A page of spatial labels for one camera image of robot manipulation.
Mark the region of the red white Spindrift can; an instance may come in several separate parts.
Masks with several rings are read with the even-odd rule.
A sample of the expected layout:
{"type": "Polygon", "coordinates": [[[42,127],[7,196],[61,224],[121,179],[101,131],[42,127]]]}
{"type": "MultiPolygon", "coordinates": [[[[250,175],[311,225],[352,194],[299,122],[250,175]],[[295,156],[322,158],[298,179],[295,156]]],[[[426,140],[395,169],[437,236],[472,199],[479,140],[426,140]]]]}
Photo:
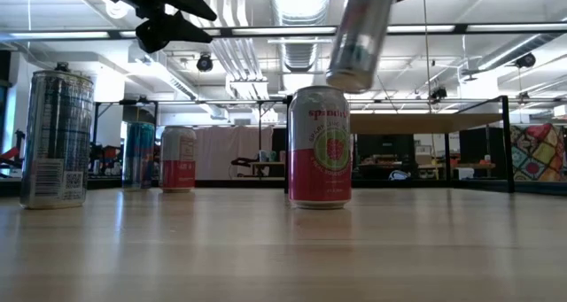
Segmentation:
{"type": "Polygon", "coordinates": [[[290,104],[289,199],[299,208],[338,209],[351,200],[350,109],[341,90],[299,89],[290,104]]]}
{"type": "Polygon", "coordinates": [[[161,135],[159,186],[164,192],[195,188],[197,135],[191,128],[166,126],[161,135]]]}

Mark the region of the white slim Celsius can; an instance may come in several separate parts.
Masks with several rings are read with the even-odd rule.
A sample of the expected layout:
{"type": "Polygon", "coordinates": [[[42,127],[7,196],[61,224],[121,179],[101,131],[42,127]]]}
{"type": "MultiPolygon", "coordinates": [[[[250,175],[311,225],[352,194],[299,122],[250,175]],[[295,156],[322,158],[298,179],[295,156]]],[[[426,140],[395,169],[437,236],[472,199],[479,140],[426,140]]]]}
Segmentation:
{"type": "Polygon", "coordinates": [[[330,55],[328,85],[357,94],[371,88],[395,1],[347,1],[330,55]]]}

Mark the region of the black background rig frame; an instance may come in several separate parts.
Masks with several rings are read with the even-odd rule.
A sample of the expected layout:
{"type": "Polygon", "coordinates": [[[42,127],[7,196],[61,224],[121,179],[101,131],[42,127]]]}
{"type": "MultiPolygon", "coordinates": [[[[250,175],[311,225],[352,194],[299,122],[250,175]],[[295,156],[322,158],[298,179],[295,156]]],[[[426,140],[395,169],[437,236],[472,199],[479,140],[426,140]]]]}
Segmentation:
{"type": "MultiPolygon", "coordinates": [[[[146,98],[123,99],[116,102],[96,103],[95,138],[103,138],[101,117],[113,107],[124,109],[126,122],[144,121],[155,127],[156,150],[160,151],[161,135],[166,126],[191,128],[249,127],[262,130],[273,128],[272,150],[260,151],[259,159],[236,159],[232,165],[251,169],[257,161],[279,161],[286,151],[286,111],[289,104],[283,99],[197,99],[150,100],[146,98]]],[[[231,180],[259,180],[252,174],[238,174],[231,180]]]]}

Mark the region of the tall silver blue can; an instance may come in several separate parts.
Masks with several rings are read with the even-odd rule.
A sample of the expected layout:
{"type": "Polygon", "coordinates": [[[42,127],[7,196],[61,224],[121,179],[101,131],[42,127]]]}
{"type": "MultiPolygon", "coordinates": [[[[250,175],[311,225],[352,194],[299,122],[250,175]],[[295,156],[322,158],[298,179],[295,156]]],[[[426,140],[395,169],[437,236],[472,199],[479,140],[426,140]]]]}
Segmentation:
{"type": "Polygon", "coordinates": [[[23,207],[54,209],[84,203],[93,107],[90,78],[57,70],[33,73],[20,194],[23,207]]]}

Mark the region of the black bar with light strips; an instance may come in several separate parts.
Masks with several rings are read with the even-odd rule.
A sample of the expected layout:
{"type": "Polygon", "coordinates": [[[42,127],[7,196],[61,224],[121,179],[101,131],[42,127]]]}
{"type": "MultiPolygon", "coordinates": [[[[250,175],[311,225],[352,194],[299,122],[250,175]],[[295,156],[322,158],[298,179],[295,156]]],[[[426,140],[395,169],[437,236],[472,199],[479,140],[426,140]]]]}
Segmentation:
{"type": "MultiPolygon", "coordinates": [[[[331,37],[336,26],[299,27],[206,27],[213,38],[278,38],[278,37],[331,37]]],[[[460,23],[433,25],[391,25],[388,35],[520,35],[565,34],[567,21],[549,23],[460,23]]],[[[35,30],[0,31],[0,42],[5,41],[74,41],[134,39],[133,30],[35,30]]]]}

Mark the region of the black background cabinet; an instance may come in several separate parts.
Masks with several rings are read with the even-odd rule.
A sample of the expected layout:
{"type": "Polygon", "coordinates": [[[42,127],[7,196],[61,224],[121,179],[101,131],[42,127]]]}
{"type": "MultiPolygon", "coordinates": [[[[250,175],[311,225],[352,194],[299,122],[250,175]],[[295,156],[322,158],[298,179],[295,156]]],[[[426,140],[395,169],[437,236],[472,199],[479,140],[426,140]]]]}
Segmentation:
{"type": "Polygon", "coordinates": [[[459,132],[462,163],[478,163],[485,155],[496,166],[505,162],[503,131],[501,128],[477,128],[459,132]]]}

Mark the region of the slanted silver ventilation duct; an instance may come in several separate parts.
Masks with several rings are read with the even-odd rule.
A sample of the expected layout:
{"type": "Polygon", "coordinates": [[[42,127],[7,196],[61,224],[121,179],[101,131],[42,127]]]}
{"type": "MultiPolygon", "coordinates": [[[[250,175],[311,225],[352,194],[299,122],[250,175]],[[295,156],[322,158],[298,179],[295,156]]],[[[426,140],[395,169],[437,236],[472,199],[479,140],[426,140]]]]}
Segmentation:
{"type": "Polygon", "coordinates": [[[462,69],[461,76],[472,76],[491,71],[521,58],[563,35],[565,35],[565,32],[518,36],[496,50],[474,60],[467,69],[462,69]]]}

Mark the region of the ribbed silver ventilation duct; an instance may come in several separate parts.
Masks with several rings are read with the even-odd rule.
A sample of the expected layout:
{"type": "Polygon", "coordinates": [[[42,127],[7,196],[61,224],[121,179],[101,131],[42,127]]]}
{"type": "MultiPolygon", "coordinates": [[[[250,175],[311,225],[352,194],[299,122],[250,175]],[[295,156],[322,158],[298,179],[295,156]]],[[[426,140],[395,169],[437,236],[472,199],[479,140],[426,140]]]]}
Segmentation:
{"type": "MultiPolygon", "coordinates": [[[[322,26],[327,18],[330,0],[272,0],[275,23],[283,27],[322,26]]],[[[309,87],[319,54],[314,37],[292,38],[279,45],[283,63],[283,88],[289,94],[309,87]]]]}

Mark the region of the blue Red Bull can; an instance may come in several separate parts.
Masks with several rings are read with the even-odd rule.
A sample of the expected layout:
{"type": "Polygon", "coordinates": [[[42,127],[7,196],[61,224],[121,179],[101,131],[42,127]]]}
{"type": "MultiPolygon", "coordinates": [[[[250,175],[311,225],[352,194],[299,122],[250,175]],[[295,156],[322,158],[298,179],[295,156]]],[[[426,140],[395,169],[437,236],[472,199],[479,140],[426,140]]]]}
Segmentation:
{"type": "Polygon", "coordinates": [[[152,185],[155,127],[151,123],[126,123],[122,166],[122,187],[145,190],[152,185]]]}

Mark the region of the white curtain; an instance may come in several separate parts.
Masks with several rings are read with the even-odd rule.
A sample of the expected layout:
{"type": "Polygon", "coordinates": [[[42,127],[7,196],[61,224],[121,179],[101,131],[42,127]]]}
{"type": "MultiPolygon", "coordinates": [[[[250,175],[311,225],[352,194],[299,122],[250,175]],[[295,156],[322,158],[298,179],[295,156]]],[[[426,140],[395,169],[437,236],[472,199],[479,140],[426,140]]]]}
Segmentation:
{"type": "Polygon", "coordinates": [[[272,150],[274,129],[249,127],[208,127],[195,129],[196,179],[226,181],[251,169],[232,165],[236,159],[259,159],[260,151],[272,150]]]}

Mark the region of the black background monitor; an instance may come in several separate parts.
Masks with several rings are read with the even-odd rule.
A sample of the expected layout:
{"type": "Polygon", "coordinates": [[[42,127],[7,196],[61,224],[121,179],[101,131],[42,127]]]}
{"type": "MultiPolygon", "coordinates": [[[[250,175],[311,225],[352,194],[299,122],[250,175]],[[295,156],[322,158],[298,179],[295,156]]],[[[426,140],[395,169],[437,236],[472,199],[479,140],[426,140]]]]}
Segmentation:
{"type": "Polygon", "coordinates": [[[397,160],[411,159],[415,156],[415,143],[412,135],[357,135],[357,155],[367,159],[374,155],[392,155],[397,160]]]}

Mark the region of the background wooden table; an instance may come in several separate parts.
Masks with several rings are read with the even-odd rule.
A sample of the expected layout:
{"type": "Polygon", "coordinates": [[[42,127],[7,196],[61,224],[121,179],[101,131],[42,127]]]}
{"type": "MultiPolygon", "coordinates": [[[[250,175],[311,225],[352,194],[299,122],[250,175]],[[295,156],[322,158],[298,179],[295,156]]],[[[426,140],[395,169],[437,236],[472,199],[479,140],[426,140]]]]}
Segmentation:
{"type": "Polygon", "coordinates": [[[282,180],[285,175],[285,164],[279,161],[251,162],[251,174],[259,180],[282,180]]]}

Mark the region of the black-framed wooden shelf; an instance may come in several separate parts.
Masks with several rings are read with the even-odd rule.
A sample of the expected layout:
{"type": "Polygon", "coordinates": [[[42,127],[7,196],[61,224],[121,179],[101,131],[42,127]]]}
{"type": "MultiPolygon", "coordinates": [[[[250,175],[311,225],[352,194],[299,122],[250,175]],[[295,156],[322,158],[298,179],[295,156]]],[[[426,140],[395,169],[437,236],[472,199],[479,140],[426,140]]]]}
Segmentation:
{"type": "Polygon", "coordinates": [[[448,114],[350,114],[350,132],[362,135],[442,134],[442,129],[461,128],[448,114]]]}

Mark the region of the colourful patchwork cloth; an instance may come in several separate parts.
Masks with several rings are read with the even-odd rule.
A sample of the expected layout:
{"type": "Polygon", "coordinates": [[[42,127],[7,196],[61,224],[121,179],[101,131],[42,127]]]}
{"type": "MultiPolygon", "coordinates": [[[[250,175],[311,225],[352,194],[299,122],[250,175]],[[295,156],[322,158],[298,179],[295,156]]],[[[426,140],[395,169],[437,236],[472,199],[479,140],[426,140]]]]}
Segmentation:
{"type": "Polygon", "coordinates": [[[511,152],[516,182],[567,181],[564,127],[552,123],[511,126],[511,152]]]}

